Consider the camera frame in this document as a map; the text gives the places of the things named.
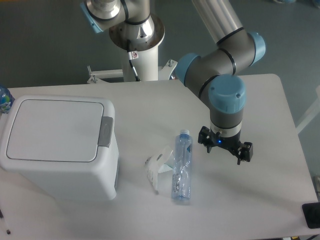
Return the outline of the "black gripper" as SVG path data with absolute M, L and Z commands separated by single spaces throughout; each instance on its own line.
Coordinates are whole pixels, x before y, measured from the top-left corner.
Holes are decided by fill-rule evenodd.
M 202 126 L 198 134 L 198 143 L 206 147 L 207 153 L 213 147 L 219 147 L 232 153 L 237 158 L 237 165 L 241 162 L 249 163 L 253 156 L 253 143 L 240 141 L 241 130 L 230 137 L 216 135 L 206 126 Z

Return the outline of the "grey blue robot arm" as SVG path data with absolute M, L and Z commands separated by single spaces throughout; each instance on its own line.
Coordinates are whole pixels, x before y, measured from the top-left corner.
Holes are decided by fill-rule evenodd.
M 203 57 L 186 54 L 174 69 L 210 111 L 210 127 L 201 128 L 198 142 L 207 150 L 219 147 L 238 162 L 249 162 L 253 144 L 240 140 L 246 87 L 238 73 L 264 56 L 265 41 L 257 32 L 244 29 L 229 1 L 195 0 L 193 5 L 217 45 Z M 160 79 L 158 47 L 165 28 L 148 0 L 84 0 L 80 7 L 93 31 L 108 31 L 120 49 L 124 81 Z

